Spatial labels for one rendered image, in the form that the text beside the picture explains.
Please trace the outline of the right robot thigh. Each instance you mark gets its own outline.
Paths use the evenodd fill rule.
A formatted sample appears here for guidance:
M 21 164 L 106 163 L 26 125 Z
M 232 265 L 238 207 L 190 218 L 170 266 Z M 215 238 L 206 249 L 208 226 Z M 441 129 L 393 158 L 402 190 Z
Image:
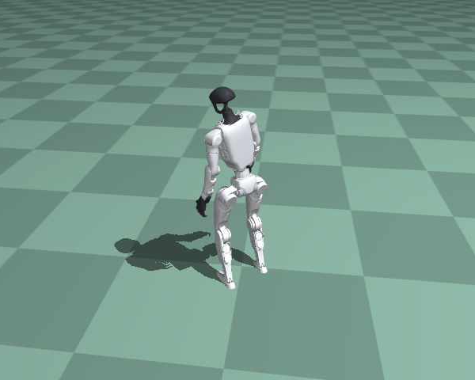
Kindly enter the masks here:
M 257 175 L 255 175 L 255 177 L 257 186 L 256 191 L 245 197 L 247 210 L 246 225 L 248 229 L 253 231 L 260 229 L 260 222 L 257 216 L 260 208 L 260 202 L 262 200 L 262 193 L 264 193 L 268 188 L 268 185 L 261 177 Z

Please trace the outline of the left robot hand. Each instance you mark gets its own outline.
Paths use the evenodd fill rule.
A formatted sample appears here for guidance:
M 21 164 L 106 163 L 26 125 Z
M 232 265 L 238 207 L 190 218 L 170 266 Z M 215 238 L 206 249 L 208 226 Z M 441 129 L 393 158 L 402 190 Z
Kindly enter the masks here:
M 196 209 L 198 210 L 199 214 L 202 215 L 203 217 L 207 217 L 204 214 L 204 211 L 206 210 L 206 203 L 208 203 L 210 199 L 211 199 L 211 196 L 208 196 L 204 201 L 203 198 L 200 196 L 200 198 L 196 201 L 197 202 Z

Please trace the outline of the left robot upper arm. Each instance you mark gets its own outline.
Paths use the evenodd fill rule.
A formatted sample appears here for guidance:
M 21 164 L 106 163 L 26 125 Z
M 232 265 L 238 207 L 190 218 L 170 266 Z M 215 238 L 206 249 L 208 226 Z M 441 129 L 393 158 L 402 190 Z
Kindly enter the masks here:
M 204 142 L 207 147 L 207 161 L 206 165 L 211 170 L 211 177 L 217 176 L 220 173 L 219 168 L 219 146 L 222 143 L 222 131 L 214 129 L 206 134 Z

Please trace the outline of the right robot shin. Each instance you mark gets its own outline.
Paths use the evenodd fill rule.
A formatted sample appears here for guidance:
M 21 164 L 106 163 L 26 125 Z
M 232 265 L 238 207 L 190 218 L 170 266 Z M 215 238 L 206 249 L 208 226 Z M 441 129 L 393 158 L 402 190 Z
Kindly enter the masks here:
M 257 216 L 257 218 L 259 219 L 259 222 L 260 222 L 260 229 L 255 230 L 255 231 L 249 229 L 249 236 L 250 236 L 252 247 L 255 252 L 257 266 L 261 268 L 261 263 L 264 266 L 264 254 L 263 254 L 264 233 L 262 230 L 262 221 L 260 217 Z

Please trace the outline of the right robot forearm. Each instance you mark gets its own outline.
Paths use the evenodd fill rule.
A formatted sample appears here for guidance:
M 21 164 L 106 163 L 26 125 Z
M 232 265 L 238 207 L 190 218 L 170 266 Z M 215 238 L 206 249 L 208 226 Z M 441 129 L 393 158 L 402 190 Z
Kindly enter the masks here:
M 254 148 L 253 161 L 250 164 L 248 164 L 249 166 L 252 166 L 253 162 L 256 160 L 257 152 L 259 152 L 259 149 L 260 149 L 260 145 L 257 148 Z

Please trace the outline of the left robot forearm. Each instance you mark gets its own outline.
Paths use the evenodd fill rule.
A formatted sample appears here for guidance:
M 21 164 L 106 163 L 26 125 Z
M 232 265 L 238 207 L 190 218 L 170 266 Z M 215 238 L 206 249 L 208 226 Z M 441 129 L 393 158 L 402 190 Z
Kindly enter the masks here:
M 208 196 L 212 196 L 214 192 L 214 186 L 216 182 L 216 177 L 211 177 L 211 170 L 208 166 L 205 167 L 205 177 L 204 177 L 204 186 L 201 197 L 205 201 Z

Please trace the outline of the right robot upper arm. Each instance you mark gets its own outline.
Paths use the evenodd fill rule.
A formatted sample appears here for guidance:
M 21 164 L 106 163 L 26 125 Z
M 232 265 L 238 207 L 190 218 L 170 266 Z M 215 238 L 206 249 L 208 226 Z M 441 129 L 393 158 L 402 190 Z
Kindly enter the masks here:
M 249 112 L 249 111 L 243 111 L 241 113 L 245 114 L 249 119 L 251 131 L 253 135 L 254 148 L 257 148 L 260 145 L 260 135 L 259 135 L 258 127 L 257 127 L 257 116 L 255 113 Z

